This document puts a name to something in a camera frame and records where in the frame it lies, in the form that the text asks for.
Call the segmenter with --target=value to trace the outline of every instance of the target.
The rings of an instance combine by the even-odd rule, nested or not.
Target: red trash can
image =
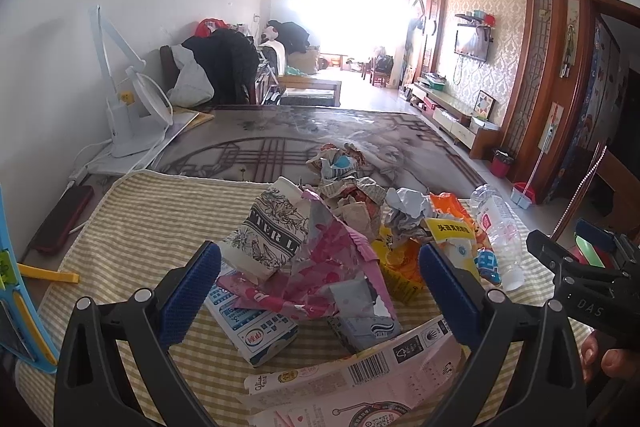
[[[513,158],[506,152],[499,149],[494,149],[494,160],[491,162],[491,168],[489,171],[496,178],[504,178],[511,168]]]

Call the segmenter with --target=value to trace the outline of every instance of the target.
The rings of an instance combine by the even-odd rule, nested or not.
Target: tv
[[[456,33],[456,53],[464,57],[486,62],[491,42],[489,26],[459,24]]]

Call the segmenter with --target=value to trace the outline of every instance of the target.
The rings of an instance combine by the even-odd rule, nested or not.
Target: blue gripper pad
[[[420,274],[451,327],[453,336],[472,351],[478,349],[483,336],[478,301],[484,295],[482,286],[470,272],[455,268],[433,245],[420,248],[418,263]],[[466,292],[461,280],[468,288],[477,290],[475,298]]]
[[[158,343],[165,351],[180,344],[220,274],[220,248],[210,243],[182,277],[160,310]]]

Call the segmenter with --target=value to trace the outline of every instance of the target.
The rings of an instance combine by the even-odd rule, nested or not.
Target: picture frame
[[[480,120],[489,120],[489,115],[491,115],[491,110],[494,108],[494,104],[494,97],[481,89],[478,93],[478,98],[476,98],[474,113],[478,118],[480,118]]]

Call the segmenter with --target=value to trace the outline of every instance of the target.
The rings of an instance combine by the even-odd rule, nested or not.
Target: striped tablecloth
[[[218,241],[246,217],[254,198],[266,185],[249,182],[167,176],[144,171],[121,179],[100,202],[84,230],[69,249],[61,271],[79,273],[78,285],[52,284],[39,314],[54,343],[60,347],[71,310],[80,297],[98,303],[122,301],[140,287],[154,287],[166,272],[183,266],[205,239]],[[527,229],[516,217],[523,247]],[[526,284],[510,294],[513,301],[540,305],[553,294],[551,273],[533,256],[524,260]],[[439,314],[428,291],[410,306],[396,304],[404,331]],[[574,324],[578,343],[588,334]],[[495,414],[516,364],[519,344],[511,346],[500,377],[480,419]],[[128,346],[122,358],[133,390],[149,418],[161,421],[137,371]],[[251,373],[296,369],[345,356],[346,351],[323,321],[303,324],[298,338],[277,357],[252,369],[201,309],[185,341],[171,348],[184,378],[221,427],[244,427],[248,411],[234,398],[244,393],[243,381]],[[53,375],[19,363],[18,390],[44,425],[53,425]],[[395,425],[418,426],[434,403],[427,403],[399,419]]]

